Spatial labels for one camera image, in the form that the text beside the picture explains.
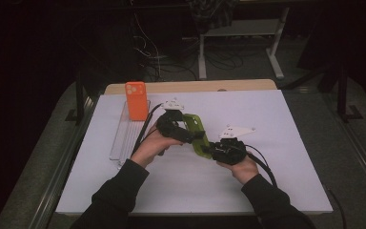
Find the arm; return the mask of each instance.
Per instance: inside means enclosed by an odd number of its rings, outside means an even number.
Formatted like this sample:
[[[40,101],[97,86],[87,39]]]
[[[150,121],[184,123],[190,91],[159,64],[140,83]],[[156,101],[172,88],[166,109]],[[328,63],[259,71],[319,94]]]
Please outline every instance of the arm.
[[[291,205],[290,198],[283,191],[271,185],[258,173],[257,166],[247,156],[235,165],[217,162],[232,171],[242,184],[242,192],[254,207],[264,228],[315,228],[310,219]]]
[[[180,141],[162,136],[154,127],[118,174],[106,181],[91,197],[91,205],[71,228],[126,228],[128,213],[135,206],[145,170],[155,156]]]

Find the black sleeve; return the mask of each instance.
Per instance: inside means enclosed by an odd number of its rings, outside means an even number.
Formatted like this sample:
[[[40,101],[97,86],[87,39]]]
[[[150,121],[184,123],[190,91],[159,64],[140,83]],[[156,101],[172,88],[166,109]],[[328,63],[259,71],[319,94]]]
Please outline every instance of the black sleeve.
[[[128,213],[148,171],[127,160],[118,174],[91,197],[91,205],[71,228],[126,228]]]
[[[242,192],[254,207],[264,228],[315,228],[307,216],[291,205],[288,195],[271,185],[262,175],[249,180]]]

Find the person's left hand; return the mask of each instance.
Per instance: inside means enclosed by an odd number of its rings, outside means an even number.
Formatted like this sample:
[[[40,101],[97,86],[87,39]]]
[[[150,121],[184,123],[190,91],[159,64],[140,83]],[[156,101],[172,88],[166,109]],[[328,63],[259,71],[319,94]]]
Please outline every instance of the person's left hand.
[[[156,124],[148,131],[148,135],[142,141],[141,145],[132,155],[131,160],[143,168],[146,168],[155,156],[164,150],[169,149],[172,145],[182,145],[183,142],[173,139],[171,137],[164,137],[156,129]]]

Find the hand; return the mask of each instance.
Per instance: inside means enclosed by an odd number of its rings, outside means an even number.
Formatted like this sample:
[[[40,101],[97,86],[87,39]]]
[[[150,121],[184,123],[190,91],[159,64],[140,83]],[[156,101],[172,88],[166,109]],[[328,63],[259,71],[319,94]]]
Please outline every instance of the hand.
[[[182,145],[183,142],[175,140],[171,137],[164,137],[156,130],[156,124],[148,131],[148,135],[141,142],[141,145],[132,155],[131,160],[143,168],[146,168],[155,156],[164,150],[169,149],[172,145]]]
[[[241,162],[235,165],[229,165],[218,161],[216,163],[224,168],[231,170],[233,176],[237,180],[239,180],[241,184],[247,183],[254,176],[258,175],[256,163],[248,156],[245,156],[245,158]]]

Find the orange object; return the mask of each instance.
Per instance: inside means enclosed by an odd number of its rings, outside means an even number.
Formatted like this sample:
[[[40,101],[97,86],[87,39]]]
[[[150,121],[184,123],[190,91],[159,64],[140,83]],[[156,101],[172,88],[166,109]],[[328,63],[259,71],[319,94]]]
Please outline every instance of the orange object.
[[[132,121],[145,121],[148,116],[147,91],[144,82],[127,82],[127,106]]]

